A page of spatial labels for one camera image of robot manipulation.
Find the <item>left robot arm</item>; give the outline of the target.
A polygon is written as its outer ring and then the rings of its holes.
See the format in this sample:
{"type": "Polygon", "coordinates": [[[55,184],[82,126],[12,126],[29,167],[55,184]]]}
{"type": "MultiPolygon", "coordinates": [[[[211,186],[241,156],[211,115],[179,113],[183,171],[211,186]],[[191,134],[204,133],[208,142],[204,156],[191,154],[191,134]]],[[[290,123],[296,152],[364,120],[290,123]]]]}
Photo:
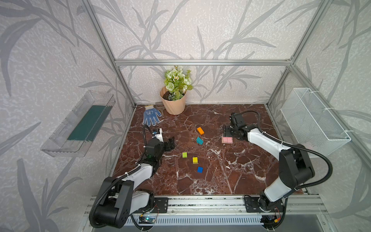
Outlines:
{"type": "Polygon", "coordinates": [[[134,169],[103,181],[89,214],[92,227],[122,228],[134,212],[148,212],[155,207],[153,192],[135,189],[156,173],[164,152],[175,149],[175,138],[163,142],[153,137],[144,148],[134,169]]]}

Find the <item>orange wood block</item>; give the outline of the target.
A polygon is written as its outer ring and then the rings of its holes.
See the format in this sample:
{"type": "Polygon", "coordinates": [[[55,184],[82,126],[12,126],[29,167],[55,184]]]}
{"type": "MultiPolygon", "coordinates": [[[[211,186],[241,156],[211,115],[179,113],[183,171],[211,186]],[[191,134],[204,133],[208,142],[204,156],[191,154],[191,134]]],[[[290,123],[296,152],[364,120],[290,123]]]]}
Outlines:
{"type": "Polygon", "coordinates": [[[197,128],[197,131],[198,131],[198,133],[199,133],[200,135],[204,135],[204,134],[205,134],[204,130],[203,130],[201,127],[198,127],[198,128],[197,128]]]}

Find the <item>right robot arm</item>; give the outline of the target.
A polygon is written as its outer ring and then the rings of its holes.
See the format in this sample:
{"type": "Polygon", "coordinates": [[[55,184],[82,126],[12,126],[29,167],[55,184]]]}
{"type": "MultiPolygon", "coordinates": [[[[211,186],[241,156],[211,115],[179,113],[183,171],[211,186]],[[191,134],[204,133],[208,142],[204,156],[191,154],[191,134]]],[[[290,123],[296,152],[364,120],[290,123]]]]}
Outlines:
{"type": "Polygon", "coordinates": [[[333,174],[331,161],[319,152],[307,149],[301,144],[292,145],[275,138],[262,130],[259,112],[247,110],[242,113],[231,113],[230,125],[224,127],[227,137],[247,141],[273,155],[279,162],[279,176],[256,200],[257,207],[262,212],[271,212],[278,208],[283,198],[294,192],[320,185],[333,174]],[[315,177],[315,169],[309,157],[313,154],[321,158],[328,166],[326,175],[318,181],[307,183],[315,177]]]}

